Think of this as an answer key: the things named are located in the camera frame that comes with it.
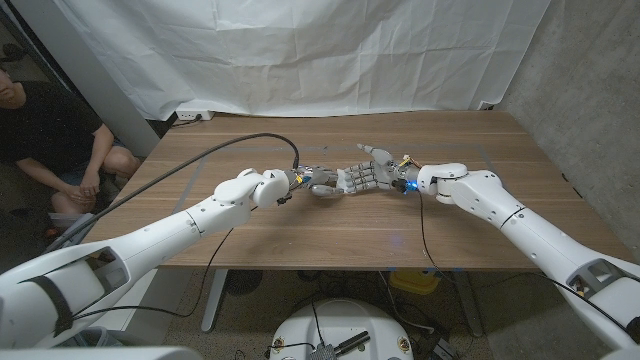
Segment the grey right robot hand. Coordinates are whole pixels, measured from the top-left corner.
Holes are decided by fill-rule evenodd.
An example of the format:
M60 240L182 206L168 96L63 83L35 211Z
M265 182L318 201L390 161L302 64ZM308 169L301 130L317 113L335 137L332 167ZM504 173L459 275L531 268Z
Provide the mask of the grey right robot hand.
M417 175L420 168L409 155L396 162L384 149L363 144L357 147L372 159L337 170L337 185L345 193L354 194L370 189L395 189L401 193L418 190Z

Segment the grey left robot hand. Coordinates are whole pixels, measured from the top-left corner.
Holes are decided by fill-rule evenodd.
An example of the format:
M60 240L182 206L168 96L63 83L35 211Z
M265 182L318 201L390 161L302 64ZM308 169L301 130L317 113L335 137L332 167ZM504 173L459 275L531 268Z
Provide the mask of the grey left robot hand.
M338 174L324 166L298 166L293 170L289 190L308 189L317 197L344 195L345 191L338 187L337 181Z

